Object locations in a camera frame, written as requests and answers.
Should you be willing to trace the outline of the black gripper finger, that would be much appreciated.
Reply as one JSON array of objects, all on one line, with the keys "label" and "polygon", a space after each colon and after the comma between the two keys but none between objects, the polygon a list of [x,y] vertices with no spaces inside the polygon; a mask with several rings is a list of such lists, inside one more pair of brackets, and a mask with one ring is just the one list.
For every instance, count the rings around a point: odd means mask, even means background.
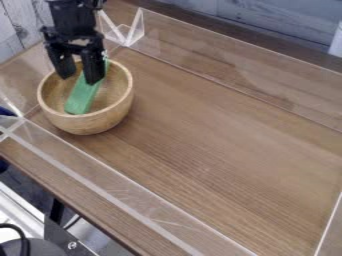
[{"label": "black gripper finger", "polygon": [[62,79],[69,78],[75,72],[70,51],[65,48],[54,47],[53,45],[46,45],[45,49],[57,75]]},{"label": "black gripper finger", "polygon": [[105,75],[105,61],[98,50],[81,51],[82,73],[89,85],[98,82]]}]

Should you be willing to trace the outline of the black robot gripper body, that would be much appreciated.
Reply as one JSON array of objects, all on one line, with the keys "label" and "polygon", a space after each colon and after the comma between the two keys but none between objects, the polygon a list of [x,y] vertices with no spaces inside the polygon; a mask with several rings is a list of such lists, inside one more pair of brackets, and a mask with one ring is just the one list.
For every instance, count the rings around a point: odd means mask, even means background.
[{"label": "black robot gripper body", "polygon": [[50,55],[102,51],[102,35],[96,31],[94,14],[106,0],[45,0],[51,25],[39,29]]}]

